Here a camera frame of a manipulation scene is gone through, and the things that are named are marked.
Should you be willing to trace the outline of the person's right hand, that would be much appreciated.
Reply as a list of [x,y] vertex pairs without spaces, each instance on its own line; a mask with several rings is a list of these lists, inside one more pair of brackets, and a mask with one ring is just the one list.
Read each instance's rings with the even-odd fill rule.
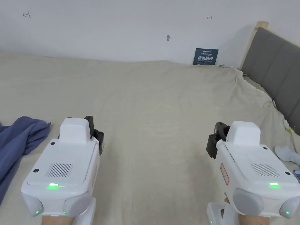
[[239,225],[269,225],[270,219],[268,217],[255,217],[238,214]]

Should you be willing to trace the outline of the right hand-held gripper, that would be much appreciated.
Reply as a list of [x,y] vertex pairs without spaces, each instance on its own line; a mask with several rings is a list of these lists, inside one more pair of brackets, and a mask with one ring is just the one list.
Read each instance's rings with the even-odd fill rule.
[[265,145],[252,122],[217,122],[206,151],[229,202],[209,203],[211,225],[239,225],[238,214],[290,219],[299,208],[297,178]]

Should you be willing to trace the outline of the person's left hand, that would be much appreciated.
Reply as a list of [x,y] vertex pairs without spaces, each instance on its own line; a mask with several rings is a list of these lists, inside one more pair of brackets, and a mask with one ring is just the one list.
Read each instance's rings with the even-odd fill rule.
[[67,216],[42,216],[41,225],[72,225],[75,217]]

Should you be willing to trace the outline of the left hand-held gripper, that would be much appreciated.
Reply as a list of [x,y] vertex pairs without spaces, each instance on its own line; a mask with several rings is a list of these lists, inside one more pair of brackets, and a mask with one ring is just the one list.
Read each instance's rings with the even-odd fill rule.
[[65,118],[28,173],[21,195],[33,217],[75,217],[74,225],[91,225],[96,210],[92,197],[103,152],[104,133],[93,116]]

